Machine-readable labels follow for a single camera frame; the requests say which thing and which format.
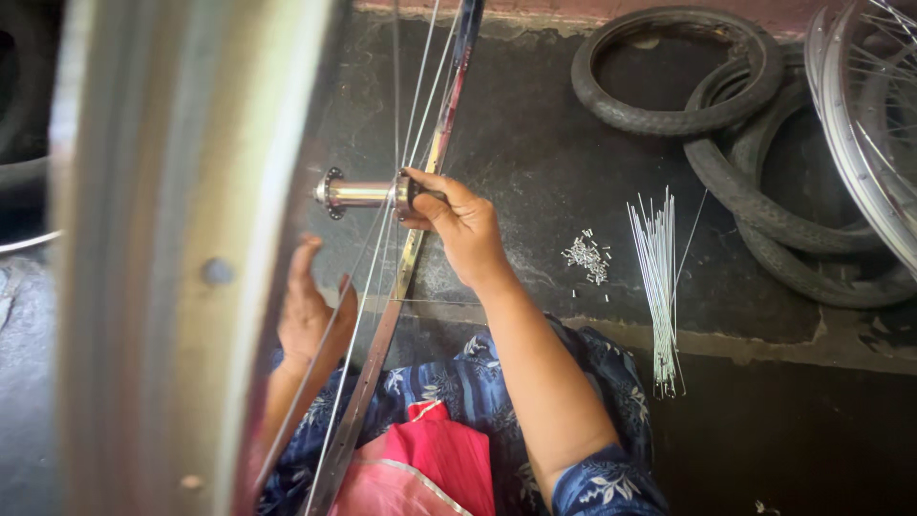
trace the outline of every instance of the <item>wrist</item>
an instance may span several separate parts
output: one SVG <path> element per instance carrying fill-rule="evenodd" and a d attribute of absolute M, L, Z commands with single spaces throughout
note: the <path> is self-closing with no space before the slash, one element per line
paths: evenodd
<path fill-rule="evenodd" d="M 522 283 L 509 264 L 506 265 L 505 271 L 488 278 L 486 282 L 481 282 L 481 285 L 476 286 L 473 290 L 483 305 L 500 302 L 501 299 L 518 296 L 520 293 L 525 295 Z"/>

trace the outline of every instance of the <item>tire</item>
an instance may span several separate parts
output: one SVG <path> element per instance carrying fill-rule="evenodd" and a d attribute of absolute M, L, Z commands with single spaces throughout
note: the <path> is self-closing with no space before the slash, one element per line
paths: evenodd
<path fill-rule="evenodd" d="M 780 125 L 811 103 L 804 79 L 783 89 L 777 99 L 743 133 L 730 161 L 751 185 L 760 184 L 763 157 Z M 917 294 L 917 282 L 903 264 L 869 281 L 839 281 L 810 269 L 792 252 L 755 230 L 738 216 L 735 225 L 748 250 L 780 283 L 824 305 L 839 308 L 879 308 Z"/>
<path fill-rule="evenodd" d="M 797 48 L 793 46 L 786 59 L 789 65 L 786 80 L 792 84 L 797 84 L 801 79 L 802 54 L 795 50 Z M 743 73 L 747 73 L 743 70 L 746 67 L 747 65 L 741 62 L 728 62 L 713 71 L 694 90 L 688 101 L 688 110 L 704 108 L 717 97 L 718 92 L 723 88 L 730 85 L 735 87 L 735 82 L 740 80 Z M 797 91 L 796 95 L 805 95 L 808 102 L 811 102 L 807 90 Z M 759 120 L 762 117 L 767 115 L 766 111 L 747 123 L 740 131 L 740 134 L 744 136 L 739 136 L 736 145 L 741 147 L 743 138 L 752 138 L 749 131 L 760 131 L 760 127 L 753 128 L 760 123 Z M 768 145 L 776 130 L 776 128 L 772 129 Z M 861 252 L 882 246 L 881 238 L 868 225 L 833 229 L 790 213 L 762 194 L 757 185 L 749 181 L 747 177 L 737 172 L 710 137 L 686 141 L 684 150 L 694 173 L 713 196 L 738 219 L 771 239 L 794 249 L 813 253 Z M 756 157 L 756 160 L 761 162 L 763 159 L 764 154 Z"/>
<path fill-rule="evenodd" d="M 25 133 L 44 136 L 47 132 L 55 47 L 50 29 L 18 1 L 0 3 L 0 31 L 12 37 L 18 66 L 12 97 L 0 114 L 0 163 L 5 163 L 30 157 L 17 148 Z M 34 156 L 37 151 L 47 150 L 29 149 L 26 154 Z"/>
<path fill-rule="evenodd" d="M 616 41 L 657 28 L 674 28 L 733 44 L 736 62 L 754 70 L 745 90 L 722 104 L 687 111 L 648 111 L 612 98 L 592 73 L 596 58 Z M 746 59 L 734 54 L 744 53 Z M 718 9 L 692 6 L 655 7 L 618 17 L 583 41 L 570 69 L 573 90 L 582 104 L 608 125 L 636 134 L 690 136 L 721 129 L 748 117 L 777 93 L 783 60 L 777 42 L 761 27 Z"/>
<path fill-rule="evenodd" d="M 879 308 L 917 294 L 917 282 L 902 264 L 870 281 L 838 281 L 807 267 L 785 247 L 754 230 L 739 218 L 735 224 L 748 250 L 780 283 L 799 294 L 838 308 Z"/>

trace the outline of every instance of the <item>woman's left hand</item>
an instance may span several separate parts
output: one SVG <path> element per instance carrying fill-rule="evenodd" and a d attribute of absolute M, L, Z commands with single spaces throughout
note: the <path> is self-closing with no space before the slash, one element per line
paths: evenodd
<path fill-rule="evenodd" d="M 348 276 L 344 275 L 338 286 L 340 310 L 328 333 L 325 348 L 319 354 L 322 335 L 334 312 L 318 293 L 310 270 L 321 248 L 322 239 L 308 233 L 300 237 L 300 245 L 290 264 L 287 295 L 277 329 L 283 347 L 281 367 L 297 375 L 304 375 L 312 362 L 316 362 L 316 367 L 333 369 L 347 350 L 357 321 L 357 292 L 353 286 L 349 286 L 346 293 L 342 292 L 348 282 Z"/>

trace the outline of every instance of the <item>bicycle hub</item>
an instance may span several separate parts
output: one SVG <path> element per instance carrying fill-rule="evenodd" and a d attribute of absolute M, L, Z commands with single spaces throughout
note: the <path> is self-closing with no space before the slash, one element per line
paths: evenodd
<path fill-rule="evenodd" d="M 315 186 L 315 202 L 325 207 L 328 216 L 334 220 L 344 217 L 347 208 L 381 208 L 392 198 L 392 209 L 399 219 L 406 219 L 414 213 L 414 198 L 430 194 L 445 201 L 441 192 L 427 190 L 404 171 L 398 173 L 394 183 L 390 181 L 346 181 L 344 173 L 332 167 Z"/>

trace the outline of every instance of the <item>hand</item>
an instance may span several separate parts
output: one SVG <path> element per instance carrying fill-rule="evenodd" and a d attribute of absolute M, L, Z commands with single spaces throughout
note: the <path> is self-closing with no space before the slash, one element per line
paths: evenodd
<path fill-rule="evenodd" d="M 312 362 L 316 362 L 316 367 L 333 369 L 347 350 L 357 321 L 357 292 L 353 286 L 348 286 L 347 292 L 343 292 L 348 282 L 348 276 L 344 275 L 338 287 L 340 310 L 328 333 L 325 349 L 319 355 L 318 345 L 334 312 L 315 288 L 310 271 L 312 261 L 321 248 L 322 239 L 308 233 L 300 237 L 300 245 L 290 264 L 287 295 L 277 329 L 283 347 L 281 367 L 297 375 L 305 375 Z"/>
<path fill-rule="evenodd" d="M 435 229 L 462 283 L 481 297 L 488 289 L 518 281 L 506 259 L 491 201 L 472 194 L 454 179 L 412 168 L 405 171 L 425 188 L 445 194 L 448 204 L 421 194 L 414 198 L 414 211 L 422 217 L 407 219 L 403 225 L 415 230 Z"/>

